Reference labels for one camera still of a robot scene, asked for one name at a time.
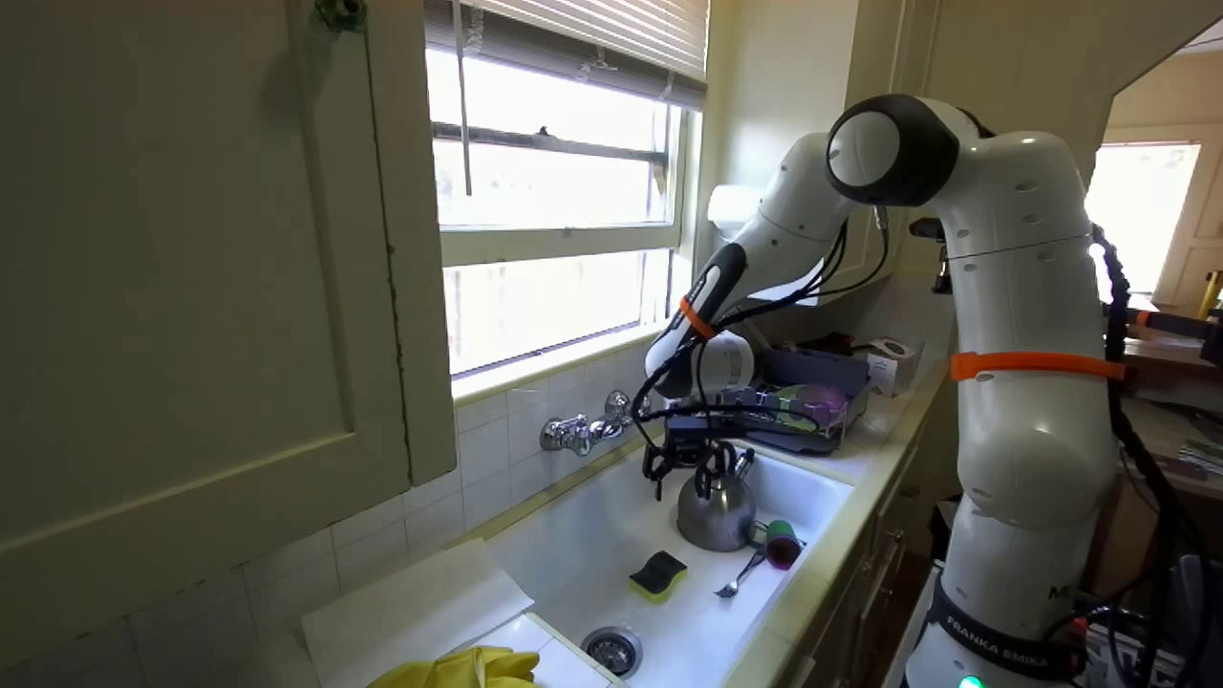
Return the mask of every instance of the window blind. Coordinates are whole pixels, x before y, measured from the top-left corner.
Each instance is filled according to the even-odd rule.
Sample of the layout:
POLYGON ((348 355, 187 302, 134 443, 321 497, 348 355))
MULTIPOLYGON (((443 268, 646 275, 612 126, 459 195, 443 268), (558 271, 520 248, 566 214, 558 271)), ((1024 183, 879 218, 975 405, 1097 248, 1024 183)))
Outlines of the window blind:
MULTIPOLYGON (((451 0, 424 8, 428 46, 455 50, 451 0)), ((703 103, 707 0, 462 0, 459 8, 466 57, 680 107, 703 103)))

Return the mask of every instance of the sink drain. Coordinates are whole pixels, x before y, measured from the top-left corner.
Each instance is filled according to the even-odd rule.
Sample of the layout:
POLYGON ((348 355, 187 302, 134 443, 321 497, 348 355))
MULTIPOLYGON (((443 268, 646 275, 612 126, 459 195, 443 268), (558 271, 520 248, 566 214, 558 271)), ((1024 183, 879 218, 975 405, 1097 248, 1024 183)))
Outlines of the sink drain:
POLYGON ((631 677, 642 665, 642 642, 623 627, 596 627, 581 650, 600 661, 612 677, 631 677))

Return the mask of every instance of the orange band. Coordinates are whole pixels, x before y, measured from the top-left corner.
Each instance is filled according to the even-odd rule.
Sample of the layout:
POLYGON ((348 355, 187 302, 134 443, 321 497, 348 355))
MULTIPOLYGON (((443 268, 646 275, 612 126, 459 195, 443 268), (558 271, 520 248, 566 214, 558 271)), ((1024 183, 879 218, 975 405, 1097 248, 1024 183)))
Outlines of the orange band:
POLYGON ((1120 363, 1089 359, 1089 355, 1062 355, 1062 352, 959 352, 952 355, 952 378, 975 378, 990 371, 1066 371, 1066 375, 1097 375, 1097 378, 1124 378, 1120 363))
POLYGON ((715 336, 715 329, 692 310, 688 298, 680 298, 680 313, 684 313, 688 329, 692 329, 699 340, 711 340, 711 336, 715 336))

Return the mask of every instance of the window sill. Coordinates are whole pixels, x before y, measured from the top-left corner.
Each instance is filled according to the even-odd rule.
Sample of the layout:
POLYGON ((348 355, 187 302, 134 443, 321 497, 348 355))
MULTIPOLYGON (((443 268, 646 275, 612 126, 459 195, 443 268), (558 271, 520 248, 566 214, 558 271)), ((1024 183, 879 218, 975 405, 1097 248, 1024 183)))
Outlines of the window sill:
POLYGON ((504 367, 493 367, 493 371, 451 378, 451 398, 455 398, 455 405, 462 405, 462 401, 474 401, 474 398, 485 398, 485 394, 501 394, 508 386, 520 386, 520 382, 531 382, 531 378, 543 378, 543 375, 558 375, 566 367, 589 363, 589 359, 608 355, 615 348, 631 348, 631 344, 654 340, 661 333, 661 325, 665 321, 634 325, 634 329, 623 329, 623 333, 581 340, 573 348, 558 348, 558 352, 516 359, 516 363, 504 363, 504 367))

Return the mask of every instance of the backsplash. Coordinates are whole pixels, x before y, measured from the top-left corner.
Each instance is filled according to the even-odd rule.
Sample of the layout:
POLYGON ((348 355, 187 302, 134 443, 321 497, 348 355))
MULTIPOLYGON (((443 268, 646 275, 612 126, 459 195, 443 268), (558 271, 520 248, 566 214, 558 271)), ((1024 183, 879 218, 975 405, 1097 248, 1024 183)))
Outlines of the backsplash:
POLYGON ((302 612, 367 581, 378 566, 428 554, 585 466, 589 459, 569 451, 539 451, 543 420, 600 413, 608 390, 631 394, 638 382, 642 344, 462 401, 455 413, 459 470, 8 669, 0 688, 218 680, 260 642, 287 638, 302 612))

